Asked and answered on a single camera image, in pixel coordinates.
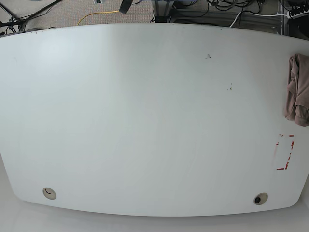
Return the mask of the mauve pink T-shirt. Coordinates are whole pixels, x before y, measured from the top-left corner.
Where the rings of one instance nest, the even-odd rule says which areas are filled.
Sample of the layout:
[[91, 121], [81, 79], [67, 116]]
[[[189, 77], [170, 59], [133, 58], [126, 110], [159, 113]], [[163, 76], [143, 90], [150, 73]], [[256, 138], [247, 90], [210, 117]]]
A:
[[294, 54], [289, 58], [284, 116], [295, 124], [309, 125], [309, 57]]

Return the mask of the red tape rectangle marking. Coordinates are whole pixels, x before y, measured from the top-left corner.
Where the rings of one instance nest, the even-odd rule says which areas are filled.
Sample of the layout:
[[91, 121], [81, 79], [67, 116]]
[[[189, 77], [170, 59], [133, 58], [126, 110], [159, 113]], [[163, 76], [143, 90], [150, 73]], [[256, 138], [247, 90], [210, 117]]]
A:
[[278, 171], [286, 170], [295, 143], [294, 135], [280, 134], [275, 146], [274, 166]]

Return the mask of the black tripod stand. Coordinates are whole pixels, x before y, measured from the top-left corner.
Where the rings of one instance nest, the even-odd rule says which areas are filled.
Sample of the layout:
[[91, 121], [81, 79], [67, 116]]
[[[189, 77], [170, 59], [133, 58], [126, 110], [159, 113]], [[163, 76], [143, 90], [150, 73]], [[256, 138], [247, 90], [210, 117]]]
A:
[[44, 16], [47, 13], [50, 12], [50, 10], [62, 2], [62, 0], [55, 0], [52, 3], [44, 6], [43, 8], [39, 9], [38, 11], [18, 17], [16, 14], [14, 14], [9, 8], [7, 8], [3, 3], [0, 3], [0, 8], [10, 16], [10, 19], [8, 22], [0, 22], [0, 28], [5, 28], [4, 31], [0, 33], [0, 36], [6, 36], [8, 35], [8, 31], [10, 30], [12, 34], [18, 34], [18, 33], [25, 33], [26, 32], [26, 25], [29, 21], [36, 19], [38, 17]]

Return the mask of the white power strip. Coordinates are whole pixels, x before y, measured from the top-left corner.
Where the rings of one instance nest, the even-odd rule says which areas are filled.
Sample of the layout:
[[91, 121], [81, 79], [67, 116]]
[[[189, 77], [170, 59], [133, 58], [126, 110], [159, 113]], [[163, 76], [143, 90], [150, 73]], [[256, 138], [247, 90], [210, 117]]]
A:
[[309, 6], [301, 5], [293, 7], [287, 14], [288, 19], [296, 19], [309, 15]]

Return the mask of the aluminium frame base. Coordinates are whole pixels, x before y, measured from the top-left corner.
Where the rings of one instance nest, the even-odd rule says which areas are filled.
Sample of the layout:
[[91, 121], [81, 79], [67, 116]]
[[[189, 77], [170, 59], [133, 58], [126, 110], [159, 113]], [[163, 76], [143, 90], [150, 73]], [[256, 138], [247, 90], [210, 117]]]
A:
[[192, 10], [190, 7], [198, 0], [151, 0], [153, 16], [150, 23], [172, 23], [177, 20], [199, 19], [209, 12], [210, 4], [206, 1], [205, 9]]

